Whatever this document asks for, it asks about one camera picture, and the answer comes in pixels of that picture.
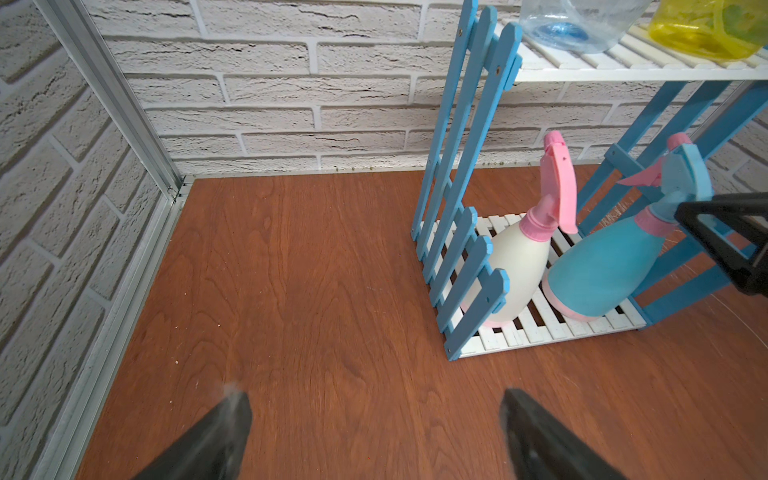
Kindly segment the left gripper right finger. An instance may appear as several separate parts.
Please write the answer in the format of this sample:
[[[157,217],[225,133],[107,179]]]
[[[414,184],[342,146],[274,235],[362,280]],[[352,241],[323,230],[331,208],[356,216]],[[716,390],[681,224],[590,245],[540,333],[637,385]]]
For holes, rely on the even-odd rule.
[[[504,392],[500,424],[518,479],[624,477],[522,389]]]

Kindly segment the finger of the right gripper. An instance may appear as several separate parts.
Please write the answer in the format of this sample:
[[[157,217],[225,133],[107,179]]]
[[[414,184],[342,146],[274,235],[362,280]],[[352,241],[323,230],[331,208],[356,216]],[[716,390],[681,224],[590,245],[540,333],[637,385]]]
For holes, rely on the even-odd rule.
[[[738,193],[683,202],[675,219],[749,296],[767,295],[767,195]]]

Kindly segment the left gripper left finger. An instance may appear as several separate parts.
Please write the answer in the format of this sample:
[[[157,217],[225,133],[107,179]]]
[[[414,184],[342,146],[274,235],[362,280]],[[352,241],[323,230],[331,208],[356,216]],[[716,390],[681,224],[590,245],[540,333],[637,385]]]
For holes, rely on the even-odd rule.
[[[229,394],[181,435],[137,479],[236,479],[252,425],[244,391]]]

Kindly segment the teal pink spray bottle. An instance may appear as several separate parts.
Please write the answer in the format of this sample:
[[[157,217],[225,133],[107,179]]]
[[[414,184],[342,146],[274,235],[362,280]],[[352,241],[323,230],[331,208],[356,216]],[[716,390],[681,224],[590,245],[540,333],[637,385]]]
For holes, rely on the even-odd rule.
[[[666,238],[677,229],[679,206],[713,196],[705,161],[689,136],[672,135],[667,149],[653,165],[618,182],[658,187],[662,197],[634,216],[586,236],[544,275],[542,291],[564,317],[592,321],[628,298],[647,277]]]

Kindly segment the yellow spray bottle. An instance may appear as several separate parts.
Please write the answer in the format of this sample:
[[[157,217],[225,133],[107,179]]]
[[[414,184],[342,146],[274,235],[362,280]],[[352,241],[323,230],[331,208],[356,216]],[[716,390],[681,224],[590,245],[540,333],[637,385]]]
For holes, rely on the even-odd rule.
[[[649,36],[673,50],[710,60],[746,59],[767,45],[766,0],[662,1]]]

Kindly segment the white pink spray bottle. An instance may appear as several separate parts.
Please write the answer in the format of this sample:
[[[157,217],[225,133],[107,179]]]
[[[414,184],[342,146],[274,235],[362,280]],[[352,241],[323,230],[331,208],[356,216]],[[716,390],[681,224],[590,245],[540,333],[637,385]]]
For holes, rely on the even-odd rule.
[[[492,238],[489,264],[506,271],[510,291],[499,320],[489,318],[488,327],[502,327],[524,310],[546,270],[550,241],[557,229],[575,233],[577,181],[568,147],[558,131],[544,139],[540,160],[541,198],[526,215]]]

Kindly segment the clear spray bottle blue cap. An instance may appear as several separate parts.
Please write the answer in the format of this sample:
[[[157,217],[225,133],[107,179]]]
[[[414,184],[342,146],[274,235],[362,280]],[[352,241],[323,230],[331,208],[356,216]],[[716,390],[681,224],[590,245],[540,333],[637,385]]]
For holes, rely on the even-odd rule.
[[[519,24],[536,43],[602,53],[618,43],[651,0],[523,0]]]

